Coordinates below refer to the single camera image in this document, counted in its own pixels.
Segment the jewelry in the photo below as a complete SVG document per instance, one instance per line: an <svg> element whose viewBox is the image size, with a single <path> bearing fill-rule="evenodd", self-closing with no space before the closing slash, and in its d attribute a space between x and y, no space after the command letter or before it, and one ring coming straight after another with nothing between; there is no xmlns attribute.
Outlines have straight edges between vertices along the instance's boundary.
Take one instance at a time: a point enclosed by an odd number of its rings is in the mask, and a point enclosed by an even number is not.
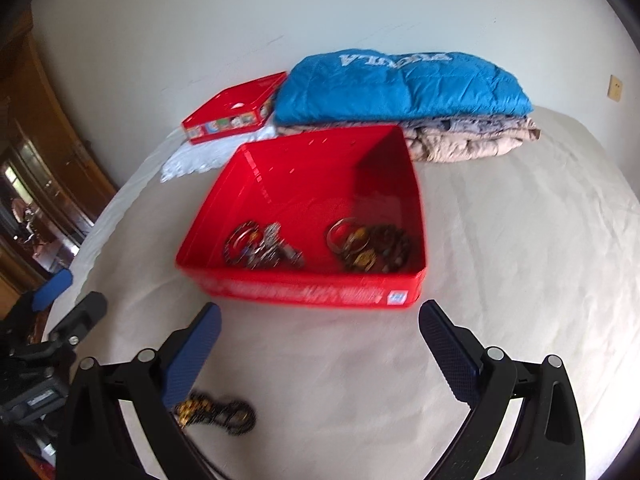
<svg viewBox="0 0 640 480"><path fill-rule="evenodd" d="M238 245L240 244L240 241L247 235L249 235L247 244L244 248L239 250ZM225 263L228 266L236 266L245 258L251 260L255 251L258 250L261 238L260 226L257 222L249 220L248 222L240 224L234 229L229 238L226 239L225 245L222 249L222 256L225 259ZM239 251L239 254L236 257L232 257L232 249L234 250L234 253Z"/></svg>
<svg viewBox="0 0 640 480"><path fill-rule="evenodd" d="M191 424L215 424L228 434L240 435L255 426L255 411L244 400L217 402L204 393L191 392L174 407L174 415L181 428Z"/></svg>
<svg viewBox="0 0 640 480"><path fill-rule="evenodd" d="M398 272L411 251L411 241L404 229L392 224L363 226L350 217L329 228L326 244L347 270L355 272Z"/></svg>
<svg viewBox="0 0 640 480"><path fill-rule="evenodd" d="M273 268L283 257L297 268L305 264L302 252L280 238L277 222L268 224L264 230L254 221L240 224L226 240L222 253L227 265L244 264L251 270Z"/></svg>
<svg viewBox="0 0 640 480"><path fill-rule="evenodd" d="M326 234L326 244L334 254L342 254L344 245L348 238L353 235L362 225L356 222L353 217L342 218L329 227Z"/></svg>

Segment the electrical outlet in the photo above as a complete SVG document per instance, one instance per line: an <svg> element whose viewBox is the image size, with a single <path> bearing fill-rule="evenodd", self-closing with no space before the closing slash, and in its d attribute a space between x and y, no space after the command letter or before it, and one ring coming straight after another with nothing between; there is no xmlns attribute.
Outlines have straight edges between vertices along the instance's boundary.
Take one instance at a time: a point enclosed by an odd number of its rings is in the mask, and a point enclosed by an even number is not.
<svg viewBox="0 0 640 480"><path fill-rule="evenodd" d="M607 97L609 99L613 99L615 102L620 102L620 98L622 97L622 81L614 75L612 75L609 80L609 91L607 92Z"/></svg>

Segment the red box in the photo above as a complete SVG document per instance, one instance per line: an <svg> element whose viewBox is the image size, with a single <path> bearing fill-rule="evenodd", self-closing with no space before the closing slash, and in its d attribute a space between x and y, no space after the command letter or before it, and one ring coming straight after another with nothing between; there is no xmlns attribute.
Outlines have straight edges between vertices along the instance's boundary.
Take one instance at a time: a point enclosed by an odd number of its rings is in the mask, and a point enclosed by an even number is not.
<svg viewBox="0 0 640 480"><path fill-rule="evenodd" d="M223 90L182 122L192 144L252 132L264 126L286 72Z"/></svg>
<svg viewBox="0 0 640 480"><path fill-rule="evenodd" d="M393 274L345 272L326 245L341 218L391 223L412 242ZM223 247L239 224L281 224L305 267L249 270L225 265ZM243 144L207 196L176 264L212 296L306 305L402 308L420 296L426 274L420 192L402 130L364 126Z"/></svg>

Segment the wooden door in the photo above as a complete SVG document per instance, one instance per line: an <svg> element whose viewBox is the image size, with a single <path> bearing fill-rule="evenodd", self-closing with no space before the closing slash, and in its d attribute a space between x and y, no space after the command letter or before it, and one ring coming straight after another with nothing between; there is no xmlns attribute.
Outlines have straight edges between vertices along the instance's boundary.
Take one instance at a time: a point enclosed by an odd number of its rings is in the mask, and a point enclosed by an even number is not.
<svg viewBox="0 0 640 480"><path fill-rule="evenodd" d="M18 298L20 298L18 291L0 274L0 319L9 313Z"/></svg>
<svg viewBox="0 0 640 480"><path fill-rule="evenodd" d="M11 75L0 81L9 99L15 131L51 173L50 180L69 195L93 224L115 194L115 188L87 152L58 103L28 32Z"/></svg>

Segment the beige bed sheet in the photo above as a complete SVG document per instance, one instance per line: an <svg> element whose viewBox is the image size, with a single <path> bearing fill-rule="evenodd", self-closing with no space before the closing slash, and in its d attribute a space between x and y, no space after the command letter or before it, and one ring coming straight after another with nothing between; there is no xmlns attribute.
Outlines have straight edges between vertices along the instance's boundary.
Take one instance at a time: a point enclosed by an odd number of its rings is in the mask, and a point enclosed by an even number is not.
<svg viewBox="0 0 640 480"><path fill-rule="evenodd" d="M508 155L415 165L430 266L413 307L218 300L222 335L196 386L249 401L258 419L241 437L191 428L210 459L236 480L424 478L467 411L418 332L418 307L435 298L514 359L561 356L582 417L587 478L606 469L640 416L640 398L627 394L640 386L640 205L577 121L545 109L532 116L541 139ZM99 256L76 279L81 296L103 292L109 311L79 357L108 364L157 348L209 299L174 256L216 176L152 177L104 244L92 242ZM56 303L50 326L72 303ZM161 477L126 413L143 463ZM497 465L516 413L514 405L481 476Z"/></svg>

